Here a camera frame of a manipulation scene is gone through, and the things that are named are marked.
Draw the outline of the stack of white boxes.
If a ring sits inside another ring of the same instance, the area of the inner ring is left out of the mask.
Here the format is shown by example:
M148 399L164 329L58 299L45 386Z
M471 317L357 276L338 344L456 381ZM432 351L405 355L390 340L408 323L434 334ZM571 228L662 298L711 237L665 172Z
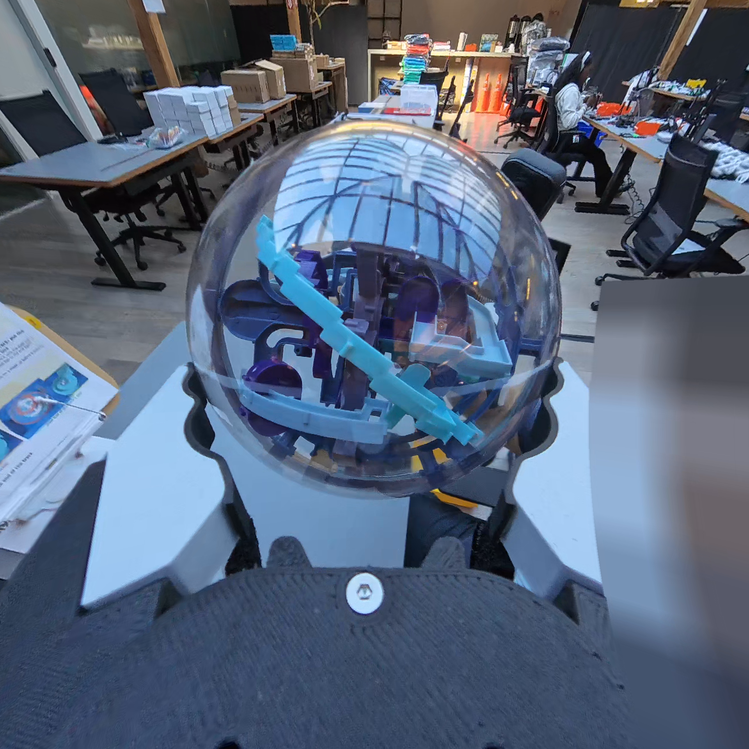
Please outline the stack of white boxes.
M187 134L215 138L240 124L238 105L230 86L185 86L145 91L154 126L179 127Z

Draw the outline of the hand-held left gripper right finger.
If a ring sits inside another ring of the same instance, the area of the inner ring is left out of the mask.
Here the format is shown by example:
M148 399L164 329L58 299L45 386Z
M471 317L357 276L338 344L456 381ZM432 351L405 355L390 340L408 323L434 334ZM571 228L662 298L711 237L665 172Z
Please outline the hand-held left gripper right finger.
M513 567L512 581L537 597L570 583L603 595L589 461L589 390L566 362L555 362L537 424L548 428L534 449L501 470L471 473L471 502L493 510Z

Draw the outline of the clear plastic maze ball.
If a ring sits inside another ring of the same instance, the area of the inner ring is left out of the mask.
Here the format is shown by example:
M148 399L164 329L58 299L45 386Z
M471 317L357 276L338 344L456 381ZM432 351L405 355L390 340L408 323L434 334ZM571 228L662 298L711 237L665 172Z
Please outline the clear plastic maze ball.
M186 285L216 415L336 493L442 489L521 444L560 328L554 252L515 184L394 120L339 119L245 171Z

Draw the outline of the grey work table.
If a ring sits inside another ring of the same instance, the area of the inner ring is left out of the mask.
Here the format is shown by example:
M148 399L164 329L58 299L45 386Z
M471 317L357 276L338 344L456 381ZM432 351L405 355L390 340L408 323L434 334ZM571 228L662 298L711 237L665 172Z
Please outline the grey work table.
M85 142L1 170L2 183L19 183L58 192L79 217L89 237L100 250L111 274L96 278L91 284L100 287L129 288L161 292L162 282L135 279L94 213L83 193L92 189L115 189L125 186L134 192L136 181L150 186L168 178L177 195L190 228L201 231L208 220L200 189L192 171L199 161L198 149L208 142L207 136L184 135L169 149L145 145L104 145Z

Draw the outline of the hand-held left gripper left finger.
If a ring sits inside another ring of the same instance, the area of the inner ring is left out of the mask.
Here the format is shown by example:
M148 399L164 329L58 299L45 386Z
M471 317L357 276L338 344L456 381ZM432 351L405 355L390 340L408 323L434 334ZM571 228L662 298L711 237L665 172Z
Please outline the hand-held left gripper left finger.
M225 577L254 527L226 460L212 449L207 398L177 368L108 449L81 605L157 580L190 595Z

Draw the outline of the black mesh office chair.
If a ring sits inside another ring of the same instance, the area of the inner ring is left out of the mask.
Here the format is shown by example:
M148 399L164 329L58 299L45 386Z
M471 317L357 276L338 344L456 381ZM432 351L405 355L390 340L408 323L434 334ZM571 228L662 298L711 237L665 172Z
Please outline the black mesh office chair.
M694 229L705 207L705 189L717 152L679 134L667 147L650 202L629 226L620 250L607 250L616 265L634 268L643 277L687 278L694 273L739 276L744 265L724 248L747 222L733 218L712 234Z

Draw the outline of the printed instruction sheet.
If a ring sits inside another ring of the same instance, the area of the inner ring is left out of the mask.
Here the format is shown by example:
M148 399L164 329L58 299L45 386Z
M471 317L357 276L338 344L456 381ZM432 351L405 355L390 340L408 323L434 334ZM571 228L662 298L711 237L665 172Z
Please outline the printed instruction sheet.
M116 382L33 315L1 304L2 564L28 553L109 440Z

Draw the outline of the cardboard box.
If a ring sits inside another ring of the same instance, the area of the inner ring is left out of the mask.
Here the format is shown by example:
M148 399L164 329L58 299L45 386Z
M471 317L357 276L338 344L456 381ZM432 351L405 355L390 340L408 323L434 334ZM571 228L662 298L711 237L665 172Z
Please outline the cardboard box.
M287 95L285 70L282 65L272 60L262 59L253 62L251 67L266 74L271 99L283 99Z
M232 89L234 101L238 105L270 101L267 73L263 69L224 70L221 82Z

